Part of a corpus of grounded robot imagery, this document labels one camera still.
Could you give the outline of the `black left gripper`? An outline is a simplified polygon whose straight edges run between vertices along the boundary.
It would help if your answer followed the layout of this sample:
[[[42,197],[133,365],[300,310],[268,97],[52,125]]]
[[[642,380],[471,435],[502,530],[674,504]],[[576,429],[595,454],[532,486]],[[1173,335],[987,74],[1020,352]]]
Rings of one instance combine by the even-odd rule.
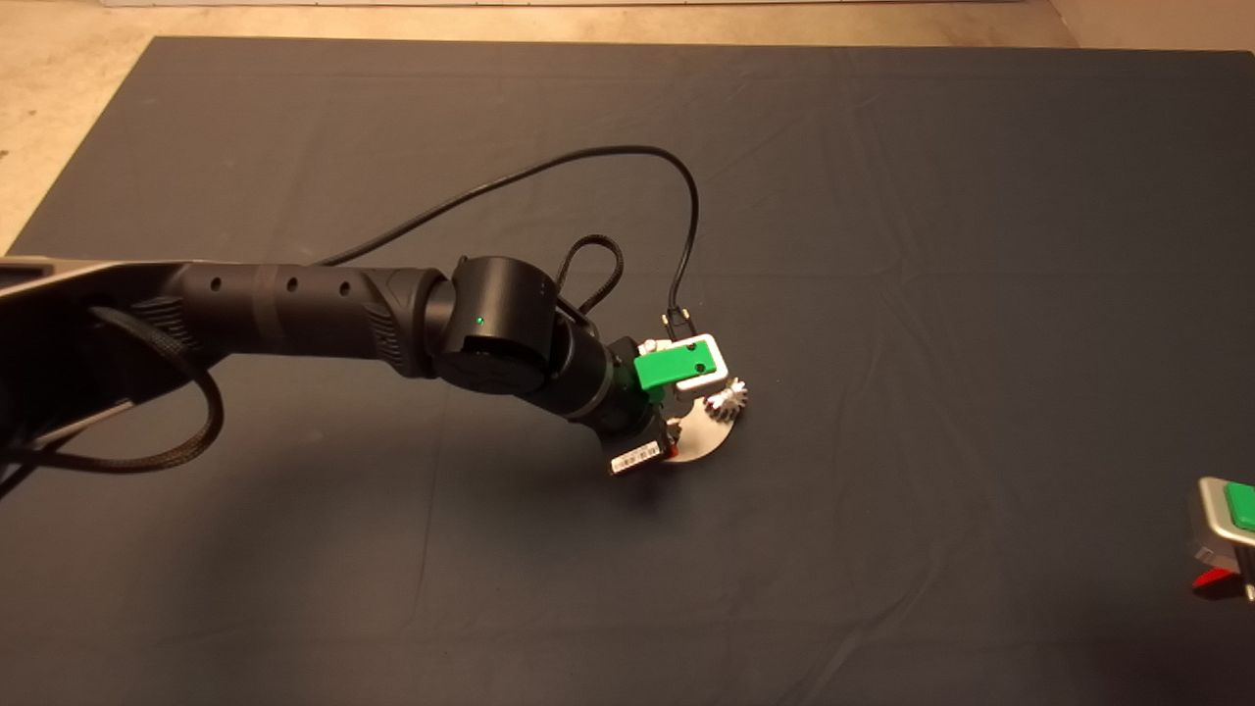
[[[681,456],[676,425],[669,424],[663,403],[641,387],[633,365],[639,357],[635,339],[609,344],[611,385],[599,406],[599,441],[612,477],[651,468]]]

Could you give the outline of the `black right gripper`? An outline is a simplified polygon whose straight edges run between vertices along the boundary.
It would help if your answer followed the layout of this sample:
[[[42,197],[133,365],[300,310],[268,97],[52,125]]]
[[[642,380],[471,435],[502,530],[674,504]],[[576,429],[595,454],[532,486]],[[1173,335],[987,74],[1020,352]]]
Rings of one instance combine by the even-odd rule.
[[[1224,568],[1212,567],[1204,571],[1200,576],[1191,582],[1192,591],[1219,591],[1227,589],[1237,582],[1237,576],[1241,576],[1242,581],[1242,594],[1246,599],[1255,599],[1255,586],[1254,586],[1254,571],[1255,571],[1255,558],[1254,558],[1254,545],[1251,544],[1232,544],[1232,558],[1237,566],[1237,573],[1227,571]]]

